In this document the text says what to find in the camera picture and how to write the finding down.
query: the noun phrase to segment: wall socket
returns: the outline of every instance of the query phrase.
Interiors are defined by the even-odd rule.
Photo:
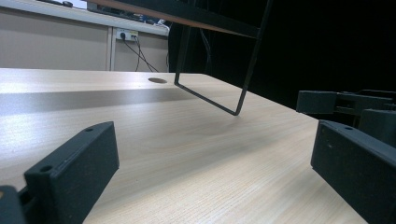
[[[133,36],[136,36],[136,37],[137,37],[137,31],[117,28],[116,39],[122,40],[122,38],[121,38],[121,34],[122,34],[122,33],[125,33],[125,40],[126,40],[126,41],[135,41],[135,39],[133,38]]]

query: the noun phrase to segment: black metal stand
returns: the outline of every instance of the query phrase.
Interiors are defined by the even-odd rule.
[[[242,104],[244,103],[245,100],[245,96],[247,94],[248,91],[248,86],[251,80],[251,77],[253,76],[253,72],[254,72],[254,67],[256,65],[256,61],[257,61],[257,55],[259,54],[259,50],[260,50],[260,45],[262,43],[262,37],[264,34],[264,30],[265,27],[267,25],[268,22],[268,17],[270,15],[270,11],[271,11],[271,7],[273,4],[273,0],[268,0],[267,1],[267,5],[265,7],[265,11],[264,11],[264,15],[262,16],[262,24],[261,27],[259,29],[259,32],[256,36],[256,43],[253,49],[253,52],[251,54],[251,58],[250,58],[250,62],[247,68],[247,73],[245,76],[245,82],[244,85],[242,87],[242,92],[241,95],[239,97],[239,101],[238,101],[238,105],[236,107],[235,111],[232,111],[231,109],[220,105],[208,98],[206,98],[205,96],[203,96],[202,94],[193,91],[185,86],[183,86],[182,84],[179,83],[179,79],[180,79],[180,73],[183,71],[183,66],[184,66],[184,62],[185,62],[185,58],[186,58],[186,54],[187,54],[187,50],[189,48],[189,43],[190,43],[190,38],[191,38],[191,27],[185,25],[183,27],[183,33],[182,33],[182,37],[181,37],[181,43],[180,43],[180,50],[179,50],[179,54],[178,54],[178,58],[177,58],[177,69],[176,69],[176,75],[175,75],[175,85],[180,87],[182,90],[187,91],[203,100],[205,100],[206,102],[215,105],[216,107],[226,111],[227,113],[230,113],[234,116],[238,116],[239,113],[241,112],[242,109]]]

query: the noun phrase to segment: table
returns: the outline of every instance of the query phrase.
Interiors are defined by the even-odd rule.
[[[174,76],[0,69],[0,185],[21,189],[25,170],[113,120],[120,169],[84,223],[365,223],[311,168],[316,119],[251,92],[234,117]],[[213,77],[182,79],[227,106],[239,97]]]

